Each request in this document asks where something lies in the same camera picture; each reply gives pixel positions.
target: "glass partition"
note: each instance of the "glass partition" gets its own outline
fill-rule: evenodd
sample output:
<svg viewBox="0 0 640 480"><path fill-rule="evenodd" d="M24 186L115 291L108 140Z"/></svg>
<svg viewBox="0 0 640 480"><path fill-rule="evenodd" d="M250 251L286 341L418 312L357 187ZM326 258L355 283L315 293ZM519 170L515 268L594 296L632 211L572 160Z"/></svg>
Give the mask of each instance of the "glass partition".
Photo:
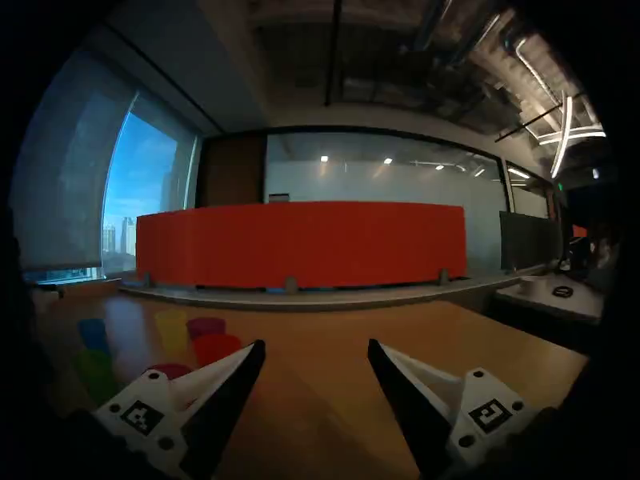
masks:
<svg viewBox="0 0 640 480"><path fill-rule="evenodd" d="M417 202L465 211L467 272L500 272L499 212L507 209L498 161L450 145L388 134L271 134L265 202ZM407 246L420 248L420 238Z"/></svg>

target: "exposed ceiling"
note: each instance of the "exposed ceiling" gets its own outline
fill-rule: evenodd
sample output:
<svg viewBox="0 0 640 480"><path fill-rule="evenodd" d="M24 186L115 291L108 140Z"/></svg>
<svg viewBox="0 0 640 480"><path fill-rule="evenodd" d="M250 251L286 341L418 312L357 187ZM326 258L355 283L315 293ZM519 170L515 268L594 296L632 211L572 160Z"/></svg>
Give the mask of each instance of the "exposed ceiling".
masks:
<svg viewBox="0 0 640 480"><path fill-rule="evenodd" d="M250 31L281 89L324 99L333 14L333 0L248 0ZM601 129L579 82L504 2L344 0L336 55L332 102L408 109L497 137L564 93L575 97L572 128ZM532 146L561 124L561 108L532 123ZM549 161L556 146L539 156Z"/></svg>

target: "skyscraper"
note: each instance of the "skyscraper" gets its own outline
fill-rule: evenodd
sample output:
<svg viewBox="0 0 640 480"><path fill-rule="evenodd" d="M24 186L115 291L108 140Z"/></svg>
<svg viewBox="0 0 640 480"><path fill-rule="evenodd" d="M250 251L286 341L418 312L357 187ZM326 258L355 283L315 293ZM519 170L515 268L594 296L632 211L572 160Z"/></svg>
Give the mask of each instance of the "skyscraper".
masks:
<svg viewBox="0 0 640 480"><path fill-rule="evenodd" d="M124 217L122 219L120 253L135 255L135 223L131 217Z"/></svg>
<svg viewBox="0 0 640 480"><path fill-rule="evenodd" d="M135 255L135 223L126 226L126 252Z"/></svg>
<svg viewBox="0 0 640 480"><path fill-rule="evenodd" d="M105 225L102 228L102 251L115 252L115 225Z"/></svg>

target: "ceiling pipe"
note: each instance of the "ceiling pipe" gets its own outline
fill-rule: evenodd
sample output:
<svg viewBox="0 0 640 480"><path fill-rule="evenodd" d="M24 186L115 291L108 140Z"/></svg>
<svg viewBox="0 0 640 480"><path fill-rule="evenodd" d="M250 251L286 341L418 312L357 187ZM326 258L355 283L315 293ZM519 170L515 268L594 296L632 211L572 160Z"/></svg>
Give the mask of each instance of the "ceiling pipe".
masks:
<svg viewBox="0 0 640 480"><path fill-rule="evenodd" d="M536 82L538 82L540 87L544 90L544 92L547 94L547 96L551 99L553 104L554 105L559 104L558 98L555 96L554 92L551 91L551 88L549 87L549 85L547 85L547 83L545 82L544 78L542 78L540 73L534 68L533 65L531 65L529 63L529 61L525 58L525 56L520 51L522 46L525 44L525 42L526 42L526 38L523 38L522 40L518 41L518 44L515 47L516 56L518 57L520 62L522 62L522 64L525 66L525 68L534 76Z"/></svg>
<svg viewBox="0 0 640 480"><path fill-rule="evenodd" d="M429 46L434 36L435 27L444 18L451 2L452 0L433 0L426 3L414 40L415 51L426 50Z"/></svg>
<svg viewBox="0 0 640 480"><path fill-rule="evenodd" d="M498 23L501 15L502 11L496 12L496 2L485 4L482 11L476 15L473 25L467 29L466 36L463 36L458 42L458 48L452 53L446 64L458 66L463 63Z"/></svg>

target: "red wall panel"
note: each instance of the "red wall panel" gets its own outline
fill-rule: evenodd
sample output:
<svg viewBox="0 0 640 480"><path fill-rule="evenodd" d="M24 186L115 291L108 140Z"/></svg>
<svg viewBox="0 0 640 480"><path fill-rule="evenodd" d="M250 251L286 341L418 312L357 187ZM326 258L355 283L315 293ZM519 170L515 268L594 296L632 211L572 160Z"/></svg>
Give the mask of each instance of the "red wall panel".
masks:
<svg viewBox="0 0 640 480"><path fill-rule="evenodd" d="M179 285L365 286L466 271L464 210L396 202L217 206L138 218L138 274Z"/></svg>

